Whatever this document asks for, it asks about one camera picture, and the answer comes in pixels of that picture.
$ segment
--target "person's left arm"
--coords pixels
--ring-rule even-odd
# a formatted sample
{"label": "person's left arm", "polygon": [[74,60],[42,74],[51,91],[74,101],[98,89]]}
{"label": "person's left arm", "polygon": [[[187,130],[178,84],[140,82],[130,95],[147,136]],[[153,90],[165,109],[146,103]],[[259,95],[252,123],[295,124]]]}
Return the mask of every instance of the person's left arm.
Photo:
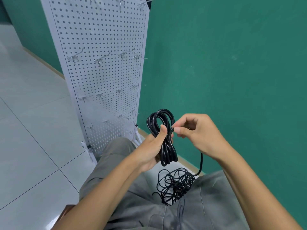
{"label": "person's left arm", "polygon": [[157,163],[156,156],[167,135],[161,125],[159,135],[148,135],[144,142],[126,157],[66,216],[54,225],[52,230],[100,230],[105,227],[118,203],[132,182],[144,171]]}

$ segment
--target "pegboard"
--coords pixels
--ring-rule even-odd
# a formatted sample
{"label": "pegboard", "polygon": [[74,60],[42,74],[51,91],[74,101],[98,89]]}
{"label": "pegboard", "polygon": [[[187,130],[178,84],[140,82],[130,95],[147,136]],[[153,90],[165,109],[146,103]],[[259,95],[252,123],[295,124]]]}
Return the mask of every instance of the pegboard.
{"label": "pegboard", "polygon": [[145,0],[41,0],[87,145],[134,137],[149,9]]}

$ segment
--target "forearm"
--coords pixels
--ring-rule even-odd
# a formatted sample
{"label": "forearm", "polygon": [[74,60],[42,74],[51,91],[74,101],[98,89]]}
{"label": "forearm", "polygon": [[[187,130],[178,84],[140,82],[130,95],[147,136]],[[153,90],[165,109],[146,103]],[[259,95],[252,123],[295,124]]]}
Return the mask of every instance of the forearm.
{"label": "forearm", "polygon": [[103,229],[138,175],[138,164],[132,156],[126,157],[53,229]]}
{"label": "forearm", "polygon": [[234,149],[217,161],[251,229],[302,229]]}

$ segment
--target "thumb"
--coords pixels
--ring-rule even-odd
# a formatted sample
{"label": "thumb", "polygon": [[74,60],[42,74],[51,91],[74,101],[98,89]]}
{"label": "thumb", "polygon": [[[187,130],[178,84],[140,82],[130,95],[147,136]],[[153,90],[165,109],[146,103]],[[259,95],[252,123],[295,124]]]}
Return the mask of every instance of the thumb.
{"label": "thumb", "polygon": [[167,128],[163,124],[160,125],[160,132],[157,135],[155,141],[161,146],[165,137],[167,136]]}
{"label": "thumb", "polygon": [[177,134],[186,136],[188,138],[192,134],[192,131],[187,129],[186,127],[174,127],[174,132],[176,132]]}

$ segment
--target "person's left hand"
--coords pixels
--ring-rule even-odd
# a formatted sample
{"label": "person's left hand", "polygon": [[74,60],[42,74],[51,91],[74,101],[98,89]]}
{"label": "person's left hand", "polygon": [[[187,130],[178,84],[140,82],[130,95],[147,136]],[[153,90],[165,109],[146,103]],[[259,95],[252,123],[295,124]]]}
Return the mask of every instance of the person's left hand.
{"label": "person's left hand", "polygon": [[133,151],[131,156],[134,156],[139,162],[140,172],[152,169],[160,161],[158,153],[166,136],[167,128],[161,124],[160,132],[156,138],[149,134],[143,143]]}

